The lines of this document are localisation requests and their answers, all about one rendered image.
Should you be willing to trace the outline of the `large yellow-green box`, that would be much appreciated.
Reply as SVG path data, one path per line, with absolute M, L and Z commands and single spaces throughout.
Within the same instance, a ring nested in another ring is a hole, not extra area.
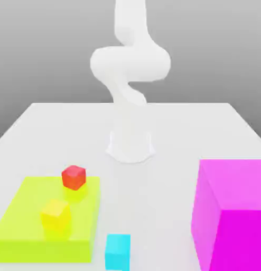
M 51 200 L 70 205 L 61 231 L 43 227 L 40 212 Z M 61 177 L 26 177 L 0 219 L 0 263 L 89 263 L 100 203 L 100 178 L 87 177 L 77 191 Z

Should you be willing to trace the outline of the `small cyan cube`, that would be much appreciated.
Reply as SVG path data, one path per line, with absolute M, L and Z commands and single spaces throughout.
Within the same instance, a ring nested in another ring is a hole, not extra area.
M 108 234 L 105 248 L 105 269 L 129 271 L 130 253 L 130 234 Z

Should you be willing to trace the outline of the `large magenta box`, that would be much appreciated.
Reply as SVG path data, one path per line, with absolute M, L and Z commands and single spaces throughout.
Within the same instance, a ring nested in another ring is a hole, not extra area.
M 261 271 L 261 159 L 201 159 L 191 233 L 201 271 Z

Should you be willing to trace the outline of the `small yellow cube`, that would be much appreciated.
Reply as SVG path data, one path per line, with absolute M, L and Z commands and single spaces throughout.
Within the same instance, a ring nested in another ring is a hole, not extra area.
M 44 228 L 63 231 L 71 220 L 70 204 L 67 201 L 51 199 L 40 212 Z

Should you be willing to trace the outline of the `small red cube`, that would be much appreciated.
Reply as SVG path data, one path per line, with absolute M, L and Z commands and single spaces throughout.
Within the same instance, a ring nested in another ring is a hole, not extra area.
M 86 183 L 86 170 L 76 165 L 67 167 L 62 171 L 61 176 L 63 185 L 74 191 Z

